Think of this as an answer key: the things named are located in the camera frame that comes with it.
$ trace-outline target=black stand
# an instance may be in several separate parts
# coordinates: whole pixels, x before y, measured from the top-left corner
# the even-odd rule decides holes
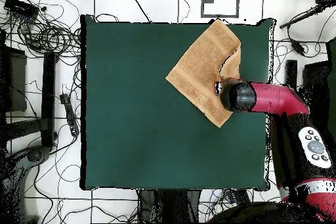
[[[324,11],[326,8],[328,7],[334,7],[336,5],[336,2],[332,2],[332,3],[326,3],[325,5],[318,5],[317,7],[314,7],[312,9],[310,9],[307,13],[301,15],[298,18],[295,18],[293,20],[290,20],[289,22],[282,24],[280,26],[280,29],[284,29],[285,27],[290,27],[291,25],[293,25],[294,23],[298,22],[298,21],[302,21],[308,17],[311,17],[315,14],[318,14],[322,11]]]
[[[6,32],[0,31],[0,223],[29,223],[24,208],[24,185],[27,173],[49,157],[54,139],[54,83],[58,57],[54,52],[45,53],[41,119],[6,122],[7,107],[11,96],[11,58],[5,45]],[[41,146],[21,150],[6,156],[7,141],[41,132]]]

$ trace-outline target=green table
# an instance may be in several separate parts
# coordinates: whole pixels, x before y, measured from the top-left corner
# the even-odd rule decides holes
[[[272,24],[229,25],[241,41],[242,79],[268,81]],[[85,16],[81,25],[82,188],[266,188],[266,115],[235,113],[219,129],[165,80],[208,24],[96,23]]]

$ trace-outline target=black cable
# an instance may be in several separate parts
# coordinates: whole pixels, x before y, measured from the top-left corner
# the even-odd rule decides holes
[[[105,212],[104,210],[102,210],[102,208],[100,208],[100,207],[98,207],[98,206],[92,206],[92,207],[88,207],[88,208],[86,208],[86,209],[84,209],[84,210],[80,210],[80,211],[72,211],[72,212],[67,213],[66,216],[65,216],[65,217],[62,219],[62,221],[60,222],[60,224],[63,224],[63,223],[64,223],[64,221],[65,221],[65,219],[67,218],[68,215],[70,215],[70,214],[72,214],[72,213],[82,213],[82,212],[86,212],[86,211],[88,211],[88,210],[90,210],[90,209],[92,209],[92,208],[96,208],[96,209],[100,210],[102,213],[104,213],[104,214],[106,214],[106,215],[108,215],[108,216],[114,218],[114,220],[118,220],[118,222],[120,222],[120,223],[127,223],[127,221],[121,221],[121,220],[119,220],[120,217],[126,217],[125,215],[120,215],[120,216],[116,217],[116,216],[114,216],[114,215],[112,215],[112,214],[110,214],[110,213]]]
[[[34,185],[34,187],[35,187],[35,190],[36,190],[40,195],[42,195],[42,196],[48,198],[48,199],[51,201],[51,207],[49,208],[48,212],[45,214],[45,216],[44,216],[44,218],[43,218],[43,220],[42,220],[42,223],[41,223],[41,224],[43,224],[43,223],[45,222],[45,219],[47,218],[47,216],[48,216],[49,213],[51,212],[51,209],[52,209],[53,206],[54,206],[54,201],[53,201],[50,197],[48,197],[47,195],[43,194],[43,193],[36,187],[36,179],[37,179],[37,176],[38,176],[38,175],[39,175],[39,165],[37,166],[37,174],[36,174],[36,176],[35,176],[33,185]]]
[[[269,202],[269,201],[271,201],[271,200],[278,199],[278,198],[281,198],[281,197],[280,197],[280,196],[273,197],[273,198],[271,198],[270,200],[267,200],[266,202]]]
[[[311,8],[310,10],[307,10],[307,11],[304,11],[302,13],[299,13],[298,15],[294,16],[289,22],[291,22],[293,19],[295,19],[296,17],[302,15],[302,14],[305,14],[309,11],[311,11],[312,9],[315,9],[317,7],[314,7],[314,8]],[[292,46],[293,48],[302,56],[306,57],[306,58],[314,58],[315,56],[318,56],[320,53],[321,54],[327,54],[327,53],[323,53],[321,52],[321,43],[320,43],[320,38],[322,36],[322,32],[324,30],[324,27],[326,26],[327,22],[329,21],[329,19],[333,16],[333,14],[335,13],[336,9],[330,14],[330,16],[328,17],[328,19],[324,22],[324,25],[322,26],[322,29],[321,29],[321,32],[320,32],[320,35],[318,37],[318,40],[315,42],[315,51],[316,51],[316,54],[314,56],[306,56],[305,54],[308,53],[308,47],[307,47],[307,51],[304,51],[303,49],[303,46],[300,44],[300,42],[298,41],[295,41],[293,38],[291,38],[290,34],[289,34],[289,28],[290,28],[290,25],[287,26],[287,35],[288,35],[288,38],[289,40],[292,42]]]
[[[182,20],[181,20],[181,23],[183,22],[183,20],[184,20],[185,18],[187,18],[187,17],[188,17],[188,15],[189,15],[189,12],[190,12],[190,5],[189,5],[189,3],[188,3],[186,0],[183,0],[183,1],[184,1],[184,2],[186,2],[186,4],[187,4],[187,5],[188,5],[188,7],[189,7],[189,10],[188,10],[188,12],[187,12],[186,16],[182,18]]]
[[[140,6],[138,0],[135,0],[135,1],[136,1],[136,3],[138,4],[138,6],[139,6],[140,10],[142,11],[142,13],[144,14],[144,16],[147,18],[147,21],[148,21],[149,23],[151,23],[152,21],[150,21],[150,19],[148,18],[147,14],[144,12],[144,10],[142,9],[142,7]]]
[[[34,110],[32,104],[31,104],[30,100],[29,100],[29,99],[27,98],[27,96],[26,96],[25,94],[23,94],[23,92],[21,92],[19,89],[15,88],[15,87],[13,87],[13,86],[11,86],[10,88],[15,89],[18,93],[20,93],[21,95],[23,95],[23,96],[26,98],[26,100],[28,101],[28,103],[29,103],[29,105],[30,105],[31,111],[33,111],[33,114],[34,114],[34,116],[35,116],[37,122],[39,123],[39,130],[42,132],[41,120],[37,117],[37,114],[36,114],[36,112],[35,112],[35,110]]]
[[[100,15],[112,16],[112,17],[115,19],[116,22],[119,22],[118,17],[116,17],[115,15],[108,14],[108,13],[101,13]],[[98,22],[100,22],[100,21],[98,20],[98,17],[99,17],[100,15],[97,15],[97,16],[95,17],[96,20],[97,20]]]

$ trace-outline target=tile floor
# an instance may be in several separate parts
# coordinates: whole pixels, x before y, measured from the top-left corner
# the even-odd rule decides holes
[[[0,10],[3,9],[3,1],[0,0]],[[67,25],[72,25],[72,30],[76,30],[79,26],[78,14],[93,14],[97,16],[101,13],[113,14],[119,21],[145,22],[146,17],[142,14],[138,5],[134,0],[31,0],[34,3],[50,4],[47,6],[47,14],[59,19]],[[201,18],[200,16],[200,0],[138,0],[148,18],[153,22],[208,22],[209,18]],[[223,14],[225,13],[225,1],[218,3],[216,7]],[[286,59],[294,58],[298,61],[298,85],[301,84],[302,71],[305,64],[326,60],[326,51],[324,44],[321,45],[321,53],[316,55],[315,43],[309,41],[329,41],[336,36],[335,15],[332,12],[335,8],[327,9],[319,15],[310,17],[302,22],[293,25],[290,29],[292,38],[301,41],[307,41],[308,56],[314,58],[305,58],[291,51],[288,42],[282,41],[287,38],[287,32],[281,30],[279,25],[290,20],[296,14],[308,10],[315,5],[314,0],[240,0],[239,18],[227,18],[228,23],[233,24],[256,24],[262,18],[275,18],[277,20],[274,32],[274,48],[279,41],[278,52],[279,58],[274,60],[274,69],[280,66],[275,82],[283,82],[284,80],[284,64]],[[2,22],[5,11],[0,11],[0,22]],[[322,34],[320,32],[324,22],[331,16],[325,25]],[[100,16],[100,21],[113,21],[112,16]],[[28,57],[33,57],[25,46],[19,45],[20,39],[18,35],[13,34],[12,39],[8,40],[8,45],[15,48],[21,48],[26,51]],[[75,58],[66,58],[66,62],[74,63]],[[39,92],[42,86],[42,69],[43,61],[38,58],[30,58],[28,60],[26,70],[27,91]],[[72,76],[74,74],[74,66],[67,66],[59,62],[56,67],[56,95],[62,91],[69,89],[72,85]],[[27,93],[28,99],[31,101],[37,114],[41,113],[41,95],[35,93]],[[74,108],[80,105],[81,91],[77,90],[77,97],[72,98]],[[77,115],[80,117],[80,108],[77,109]],[[24,116],[33,116],[33,112],[28,109],[25,112],[13,112],[15,118],[8,118],[8,122],[25,120]],[[64,107],[56,100],[55,104],[55,130],[60,131],[58,145],[65,146],[72,141],[69,129],[65,120]],[[16,152],[28,145],[30,141],[38,138],[39,135],[28,135],[23,138],[9,141],[8,150]],[[39,177],[37,179],[38,189],[53,198],[54,205],[52,210],[45,219],[45,223],[60,223],[60,216],[65,223],[109,223],[113,218],[104,212],[115,216],[130,216],[137,204],[137,194],[134,190],[125,189],[96,189],[94,191],[83,191],[79,188],[79,167],[80,160],[80,137],[67,150],[60,151],[57,156],[52,155],[45,163],[41,165]],[[57,162],[57,170],[62,178],[58,176],[55,162]],[[274,172],[272,171],[272,163],[270,163],[270,179],[275,182]],[[26,207],[28,214],[39,215],[42,221],[45,214],[51,206],[51,201],[43,198],[33,187],[33,180],[36,176],[37,168],[33,168],[28,175],[26,181]],[[202,212],[207,211],[208,202],[215,202],[216,196],[211,198],[211,189],[203,190],[201,194],[201,202],[199,205],[199,220],[205,221]],[[266,192],[254,192],[254,201],[264,201],[279,196],[275,185],[271,183],[270,190]],[[58,209],[61,208],[61,215],[58,215]],[[88,209],[81,213],[69,213],[79,210]]]

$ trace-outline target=brown towel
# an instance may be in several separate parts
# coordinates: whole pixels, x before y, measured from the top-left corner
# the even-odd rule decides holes
[[[216,81],[239,78],[240,41],[219,19],[189,47],[166,80],[217,127],[231,116],[215,95]]]

